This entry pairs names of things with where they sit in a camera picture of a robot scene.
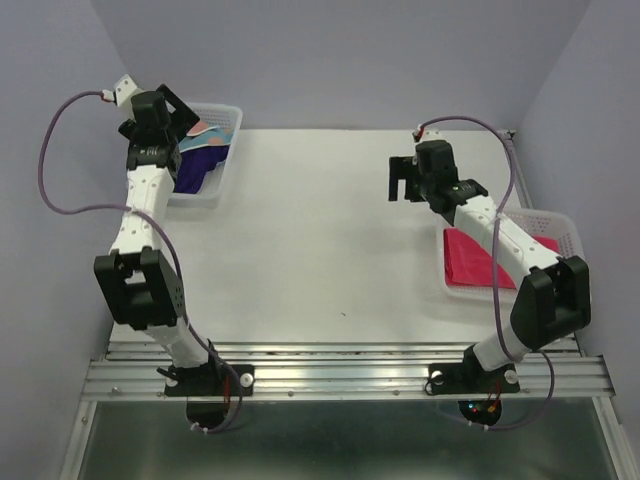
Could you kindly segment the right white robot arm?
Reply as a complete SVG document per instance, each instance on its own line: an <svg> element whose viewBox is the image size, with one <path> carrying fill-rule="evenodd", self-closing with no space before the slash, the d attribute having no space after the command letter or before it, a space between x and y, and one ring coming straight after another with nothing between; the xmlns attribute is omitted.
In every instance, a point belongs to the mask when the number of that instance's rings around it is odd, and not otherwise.
<svg viewBox="0 0 640 480"><path fill-rule="evenodd" d="M525 355L590 324L586 261L545 247L506 216L480 183L460 179L447 141L424 141L414 155L390 158L389 200L398 199L400 184L406 200L427 203L469 236L516 287L509 320L495 334L468 347L458 363L430 366L429 394L485 393Z"/></svg>

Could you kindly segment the blue orange patterned towel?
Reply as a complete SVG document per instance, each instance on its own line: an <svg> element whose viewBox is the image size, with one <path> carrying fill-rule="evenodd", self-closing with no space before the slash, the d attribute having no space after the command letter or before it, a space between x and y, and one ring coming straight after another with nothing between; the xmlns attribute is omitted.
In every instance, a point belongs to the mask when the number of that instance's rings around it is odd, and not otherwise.
<svg viewBox="0 0 640 480"><path fill-rule="evenodd" d="M207 147L230 146L234 135L232 128L211 125L203 121L196 123L179 142L181 153Z"/></svg>

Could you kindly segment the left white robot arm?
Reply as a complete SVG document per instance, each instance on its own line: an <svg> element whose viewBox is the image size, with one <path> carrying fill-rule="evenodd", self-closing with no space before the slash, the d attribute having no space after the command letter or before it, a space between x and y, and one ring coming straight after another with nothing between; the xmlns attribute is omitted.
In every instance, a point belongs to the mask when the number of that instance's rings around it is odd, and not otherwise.
<svg viewBox="0 0 640 480"><path fill-rule="evenodd" d="M114 90L128 116L119 128L129 142L126 210L109 253L94 260L95 276L114 321L146 334L171 357L158 370L166 396L219 394L224 373L211 344L190 330L183 281L161 235L181 164L179 142L199 118L166 86L144 91L123 77Z"/></svg>

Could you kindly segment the pink towel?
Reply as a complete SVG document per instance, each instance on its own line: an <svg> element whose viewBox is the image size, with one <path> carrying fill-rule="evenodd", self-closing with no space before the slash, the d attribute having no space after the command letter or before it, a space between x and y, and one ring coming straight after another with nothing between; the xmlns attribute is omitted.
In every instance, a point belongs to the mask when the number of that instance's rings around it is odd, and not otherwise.
<svg viewBox="0 0 640 480"><path fill-rule="evenodd" d="M450 287L491 287L491 257L471 237L455 228L445 228L443 241L445 284Z"/></svg>

